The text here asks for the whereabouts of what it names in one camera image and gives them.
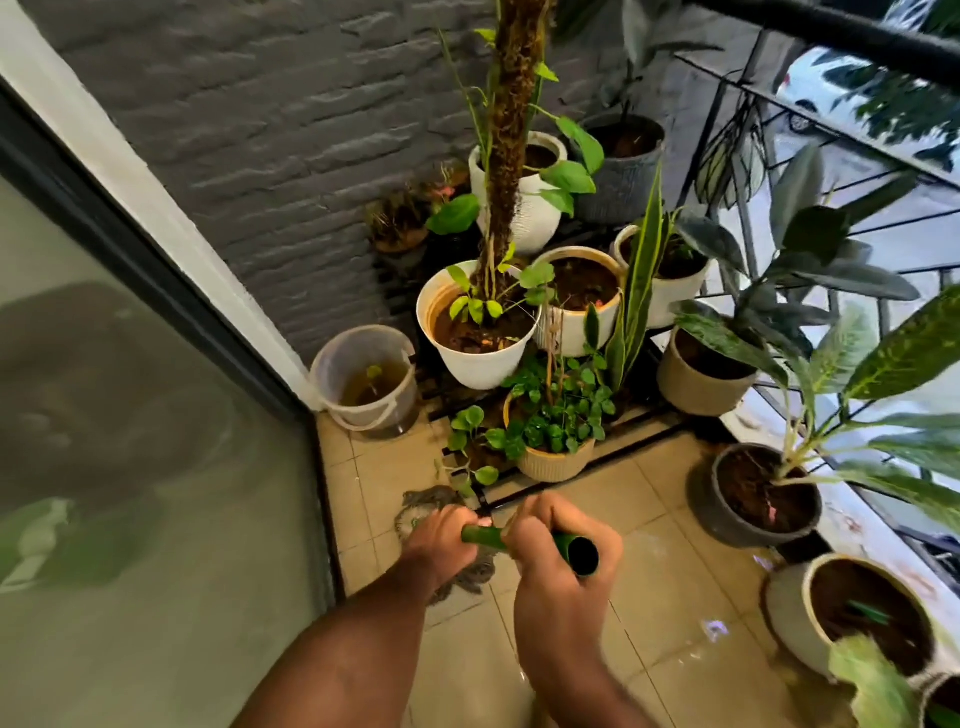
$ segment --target glass panel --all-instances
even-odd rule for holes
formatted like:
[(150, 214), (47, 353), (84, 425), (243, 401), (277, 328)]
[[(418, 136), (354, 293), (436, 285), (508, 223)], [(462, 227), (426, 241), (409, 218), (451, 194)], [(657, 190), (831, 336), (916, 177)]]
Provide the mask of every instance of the glass panel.
[(2, 178), (0, 223), (3, 722), (228, 725), (332, 602), (310, 433)]

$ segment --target beige tiled floor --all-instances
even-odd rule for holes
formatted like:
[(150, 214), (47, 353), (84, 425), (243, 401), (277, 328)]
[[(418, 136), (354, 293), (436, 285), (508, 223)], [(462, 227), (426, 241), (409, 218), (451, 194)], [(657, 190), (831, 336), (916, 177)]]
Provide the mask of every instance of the beige tiled floor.
[[(445, 422), (424, 416), (403, 437), (370, 443), (321, 416), (320, 432), (352, 593), (398, 557), (393, 522), (403, 493), (444, 482), (436, 461)], [(560, 486), (624, 537), (602, 638), (612, 673), (660, 728), (852, 728), (850, 696), (779, 650), (766, 628), (759, 595), (775, 555), (719, 544), (686, 507), (687, 481), (708, 467), (712, 450), (684, 434)], [(513, 510), (494, 522), (504, 525)], [(518, 584), (514, 563), (498, 555), (482, 594), (455, 590), (427, 611), (405, 727), (527, 724), (533, 694), (516, 660)]]

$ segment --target green hose nozzle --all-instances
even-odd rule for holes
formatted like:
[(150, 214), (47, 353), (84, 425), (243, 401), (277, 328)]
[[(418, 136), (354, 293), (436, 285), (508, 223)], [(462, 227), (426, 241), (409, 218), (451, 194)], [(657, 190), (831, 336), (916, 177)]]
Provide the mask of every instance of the green hose nozzle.
[[(465, 525), (460, 532), (465, 544), (488, 546), (498, 551), (506, 551), (507, 546), (500, 538), (500, 529), (495, 526)], [(586, 536), (574, 536), (569, 533), (553, 534), (553, 542), (570, 568), (577, 576), (590, 576), (600, 564), (600, 553), (593, 541)]]

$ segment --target human arm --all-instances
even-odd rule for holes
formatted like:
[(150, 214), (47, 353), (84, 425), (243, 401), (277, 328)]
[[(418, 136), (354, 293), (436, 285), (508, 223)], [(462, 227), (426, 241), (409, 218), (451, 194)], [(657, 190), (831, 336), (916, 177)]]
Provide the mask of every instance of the human arm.
[[(593, 540), (597, 572), (578, 579), (551, 531)], [(600, 634), (623, 542), (609, 526), (555, 493), (528, 497), (503, 540), (520, 570), (514, 622), (516, 649), (530, 683), (562, 728), (656, 728), (610, 674)]]
[(430, 597), (468, 566), (463, 506), (420, 522), (399, 560), (291, 644), (233, 728), (396, 728), (413, 687)]

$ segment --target dark grey plant pot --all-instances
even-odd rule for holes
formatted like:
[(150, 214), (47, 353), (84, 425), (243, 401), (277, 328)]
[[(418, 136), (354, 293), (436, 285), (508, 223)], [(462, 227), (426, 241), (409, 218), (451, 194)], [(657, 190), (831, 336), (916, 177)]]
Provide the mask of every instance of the dark grey plant pot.
[(713, 467), (710, 468), (709, 477), (701, 478), (698, 483), (691, 484), (689, 494), (690, 510), (697, 517), (700, 525), (717, 541), (728, 546), (744, 548), (749, 546), (780, 546), (788, 544), (791, 541), (806, 536), (820, 522), (820, 515), (823, 511), (823, 502), (820, 500), (820, 492), (816, 486), (811, 486), (812, 493), (817, 499), (816, 515), (810, 523), (804, 528), (792, 533), (772, 533), (762, 528), (757, 528), (751, 523), (747, 523), (733, 512), (720, 492), (720, 483), (717, 478), (717, 471), (720, 463), (730, 453), (743, 449), (760, 449), (773, 452), (777, 456), (780, 453), (773, 448), (765, 445), (731, 445), (713, 461)]
[[(626, 225), (642, 217), (653, 188), (657, 164), (663, 155), (665, 134), (663, 127), (646, 117), (628, 116), (645, 124), (655, 125), (664, 136), (657, 149), (639, 157), (604, 159), (603, 166), (593, 175), (597, 191), (592, 195), (576, 196), (576, 218), (597, 225)], [(582, 126), (588, 132), (620, 121), (619, 111), (597, 114), (585, 119)], [(573, 157), (583, 161), (579, 151)]]

